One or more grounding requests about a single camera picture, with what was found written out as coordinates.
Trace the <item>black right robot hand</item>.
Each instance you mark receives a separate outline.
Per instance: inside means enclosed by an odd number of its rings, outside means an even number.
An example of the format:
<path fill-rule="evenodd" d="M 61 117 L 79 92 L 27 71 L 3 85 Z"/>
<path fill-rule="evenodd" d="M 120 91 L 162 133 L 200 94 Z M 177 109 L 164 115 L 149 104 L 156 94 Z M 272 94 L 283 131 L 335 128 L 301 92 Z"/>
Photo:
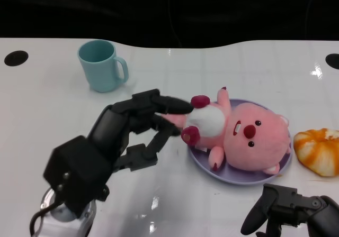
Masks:
<path fill-rule="evenodd" d="M 338 236 L 338 203 L 328 196 L 306 197 L 296 188 L 264 184 L 240 232 L 280 236 L 281 226 L 300 224 L 307 224 L 309 236 Z"/>

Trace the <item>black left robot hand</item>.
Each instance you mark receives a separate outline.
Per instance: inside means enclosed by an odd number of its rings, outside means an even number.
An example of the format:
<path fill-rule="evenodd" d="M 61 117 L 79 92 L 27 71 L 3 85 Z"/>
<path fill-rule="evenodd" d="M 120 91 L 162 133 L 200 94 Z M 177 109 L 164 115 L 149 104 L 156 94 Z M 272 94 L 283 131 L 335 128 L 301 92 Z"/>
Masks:
<path fill-rule="evenodd" d="M 105 201 L 106 182 L 119 170 L 157 164 L 157 153 L 180 130 L 162 114 L 189 114 L 193 106 L 162 96 L 158 89 L 108 105 L 87 137 L 78 136 L 53 149 L 43 177 L 65 204 L 80 217 L 93 200 Z"/>

